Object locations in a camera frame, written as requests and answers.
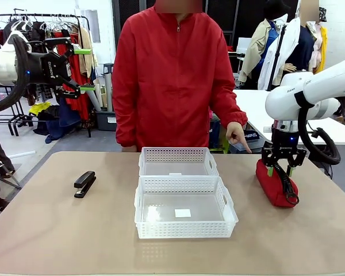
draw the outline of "brick wall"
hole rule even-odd
[[[327,22],[321,23],[328,29],[326,67],[345,60],[345,0],[320,0],[320,6],[327,9]]]

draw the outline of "person's hand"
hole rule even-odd
[[[137,146],[133,145],[131,147],[123,147],[121,152],[137,152]]]
[[[297,71],[297,67],[295,67],[291,63],[285,63],[285,65],[283,66],[283,70],[286,72],[295,72]]]
[[[238,122],[231,122],[228,124],[226,139],[233,145],[241,143],[249,154],[252,153],[244,136],[243,127]]]

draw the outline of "red garment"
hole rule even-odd
[[[209,107],[224,127],[247,122],[236,105],[225,38],[205,13],[178,27],[152,7],[130,17],[113,71],[116,140],[123,147],[207,147]]]
[[[54,33],[55,37],[64,37],[62,33],[57,32]],[[78,43],[78,35],[77,34],[70,34],[71,41],[75,44]],[[65,45],[58,45],[57,52],[58,54],[62,55],[66,51]],[[70,68],[71,68],[71,77],[75,80],[78,84],[84,85],[89,83],[89,79],[87,79],[84,75],[81,74],[81,68],[79,66],[79,58],[78,55],[72,55],[69,58]],[[70,87],[63,85],[63,88],[67,91],[74,91]],[[70,106],[72,110],[77,110],[81,119],[88,120],[89,119],[89,97],[87,94],[82,94],[78,99],[66,99],[67,104]]]

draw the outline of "black metal rack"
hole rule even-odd
[[[0,14],[0,17],[9,17],[8,22],[11,21],[12,17],[23,17],[23,18],[34,17],[35,19],[36,19],[36,17],[51,17],[51,18],[58,18],[59,20],[61,20],[60,18],[75,18],[77,20],[79,30],[81,29],[81,22],[80,22],[80,19],[81,19],[81,20],[86,20],[88,31],[90,31],[90,23],[89,23],[88,18],[85,16],[75,16],[73,14],[6,13],[6,14]],[[79,32],[79,35],[80,35],[80,39],[79,39],[80,46],[81,46],[81,48],[83,48],[82,32]],[[0,87],[5,89],[7,95],[9,95],[9,90],[12,91],[12,89],[13,89],[13,86],[1,86],[0,85]],[[32,119],[34,117],[24,114],[20,101],[16,102],[10,108],[11,108],[12,114],[11,115],[0,115],[0,124],[7,124],[9,131],[10,131],[10,134],[12,136],[14,136],[14,135],[19,136],[17,127],[23,127],[23,126],[26,126],[27,124],[29,127],[32,127],[33,126]],[[90,128],[88,127],[89,123],[83,122],[83,125],[87,126],[88,136],[91,137]]]

